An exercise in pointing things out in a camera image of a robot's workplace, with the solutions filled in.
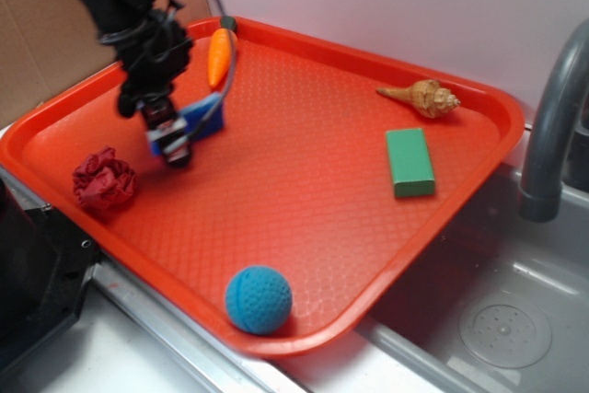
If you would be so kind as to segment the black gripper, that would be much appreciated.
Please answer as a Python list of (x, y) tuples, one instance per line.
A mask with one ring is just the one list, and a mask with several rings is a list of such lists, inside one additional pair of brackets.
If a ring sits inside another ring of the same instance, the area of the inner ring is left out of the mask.
[(139, 112), (151, 154), (163, 154), (171, 168), (184, 168), (192, 159), (191, 142), (185, 134), (187, 123), (169, 96), (171, 91), (170, 86), (140, 87), (127, 79), (121, 85), (117, 111), (125, 119)]

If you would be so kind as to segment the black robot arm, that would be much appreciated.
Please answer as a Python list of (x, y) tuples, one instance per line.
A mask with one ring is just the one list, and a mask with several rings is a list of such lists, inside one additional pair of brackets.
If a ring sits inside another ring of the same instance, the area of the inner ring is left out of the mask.
[(80, 0), (97, 29), (98, 40), (113, 47), (126, 74), (118, 112), (126, 119), (141, 113), (146, 134), (172, 168), (192, 158), (188, 124), (171, 100), (175, 79), (186, 71), (192, 41), (155, 0)]

